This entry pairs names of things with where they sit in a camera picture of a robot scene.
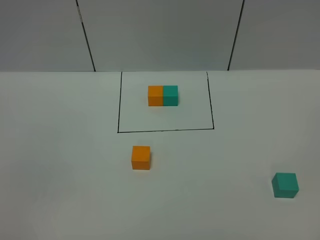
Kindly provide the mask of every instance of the black line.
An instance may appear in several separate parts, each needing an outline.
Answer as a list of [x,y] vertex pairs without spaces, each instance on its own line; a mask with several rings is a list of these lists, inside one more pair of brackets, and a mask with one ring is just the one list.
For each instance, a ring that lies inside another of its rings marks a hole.
[[232,56],[233,56],[233,54],[234,54],[234,49],[235,49],[235,45],[236,45],[236,40],[237,40],[237,36],[238,36],[238,30],[239,30],[239,26],[240,26],[240,22],[241,22],[242,11],[243,11],[243,9],[244,9],[244,5],[245,5],[245,0],[242,0],[242,6],[241,6],[240,16],[239,16],[239,20],[238,20],[238,26],[236,27],[235,36],[234,36],[234,41],[233,41],[233,46],[232,46],[231,55],[230,55],[230,60],[229,60],[229,65],[228,65],[228,71],[230,70],[231,60],[232,60]]
[[120,124],[121,89],[122,89],[122,72],[121,72],[121,78],[120,78],[120,98],[119,98],[119,115],[118,115],[118,133],[119,133],[119,124]]
[[154,133],[154,132],[175,132],[175,131],[198,131],[198,130],[213,130],[214,128],[195,128],[195,129],[175,129],[175,130],[150,130],[150,131],[119,131],[118,134],[128,133]]
[[211,104],[211,94],[210,94],[210,86],[209,86],[209,76],[208,72],[206,72],[206,80],[208,81],[208,91],[209,91],[209,100],[210,100],[210,110],[211,110],[211,118],[212,118],[212,129],[215,129],[215,124],[214,124],[214,114],[212,112],[212,104]]
[[[76,6],[78,7],[78,10],[79,10],[79,13],[80,13],[80,7],[79,7],[78,0],[75,0],[75,2],[76,2]],[[86,29],[85,29],[85,25],[84,25],[82,16],[80,16],[80,17],[81,17],[81,25],[82,25],[82,29],[83,29],[83,33],[84,33],[86,45],[87,45],[88,50],[89,50],[89,54],[90,54],[90,58],[91,58],[91,63],[92,63],[92,66],[93,66],[93,70],[96,72],[96,67],[95,67],[94,59],[92,58],[92,53],[91,53],[91,49],[90,49],[90,46],[89,46],[88,37],[87,37]]]

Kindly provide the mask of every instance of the block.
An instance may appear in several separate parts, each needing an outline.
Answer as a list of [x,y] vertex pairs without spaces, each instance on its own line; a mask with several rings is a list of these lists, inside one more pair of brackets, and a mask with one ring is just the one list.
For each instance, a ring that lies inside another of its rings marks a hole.
[[163,86],[163,106],[178,106],[178,86]]
[[164,105],[164,86],[148,86],[148,105],[152,107]]
[[277,172],[271,182],[275,198],[293,199],[299,192],[295,173]]
[[133,146],[131,157],[132,169],[149,170],[150,169],[150,147]]

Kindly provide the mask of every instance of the orange block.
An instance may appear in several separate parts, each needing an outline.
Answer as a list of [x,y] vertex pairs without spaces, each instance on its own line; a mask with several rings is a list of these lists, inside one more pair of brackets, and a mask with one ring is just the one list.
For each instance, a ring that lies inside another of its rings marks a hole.
[[133,146],[131,157],[132,169],[149,170],[150,169],[150,147]]
[[149,106],[164,105],[164,86],[148,86]]

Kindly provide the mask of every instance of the black rectangle outline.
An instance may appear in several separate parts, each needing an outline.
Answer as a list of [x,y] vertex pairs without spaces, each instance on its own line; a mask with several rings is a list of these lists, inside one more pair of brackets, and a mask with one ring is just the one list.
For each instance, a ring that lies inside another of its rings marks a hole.
[[212,112],[212,103],[211,103],[211,94],[210,94],[210,86],[209,86],[209,76],[208,72],[206,72],[206,80],[208,83],[208,93],[209,93],[209,101],[210,101],[210,111],[211,111],[211,119],[212,119],[212,128],[194,128],[194,129],[173,129],[173,130],[146,130],[146,131],[119,131],[120,126],[120,108],[121,108],[121,91],[122,91],[122,73],[120,78],[120,97],[119,97],[119,114],[118,114],[118,134],[128,134],[128,133],[154,133],[154,132],[175,132],[175,131],[199,131],[199,130],[214,130],[214,115]]

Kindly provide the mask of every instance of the teal cube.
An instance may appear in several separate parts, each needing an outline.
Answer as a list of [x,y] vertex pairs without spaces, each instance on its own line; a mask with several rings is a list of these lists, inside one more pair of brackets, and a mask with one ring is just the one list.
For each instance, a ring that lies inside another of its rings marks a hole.
[[163,86],[163,106],[178,106],[178,86]]
[[293,199],[299,192],[295,173],[277,172],[271,182],[275,198]]

